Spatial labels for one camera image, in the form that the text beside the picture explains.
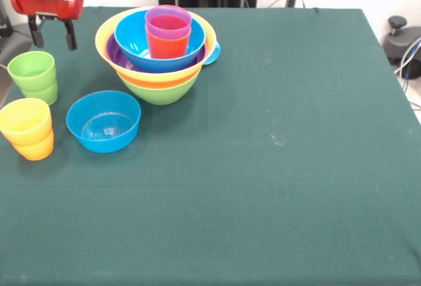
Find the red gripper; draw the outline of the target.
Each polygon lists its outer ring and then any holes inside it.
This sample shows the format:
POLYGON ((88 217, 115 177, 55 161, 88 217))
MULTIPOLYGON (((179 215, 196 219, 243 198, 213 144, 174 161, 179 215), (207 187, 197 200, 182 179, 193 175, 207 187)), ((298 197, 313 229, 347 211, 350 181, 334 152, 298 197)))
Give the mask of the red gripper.
POLYGON ((11 5, 18 14, 28 16, 30 33, 36 47, 44 47, 43 36, 36 23, 36 16, 40 15, 65 20, 68 49, 77 50, 76 34, 71 20, 79 19, 83 12, 84 0, 11 0, 11 5))

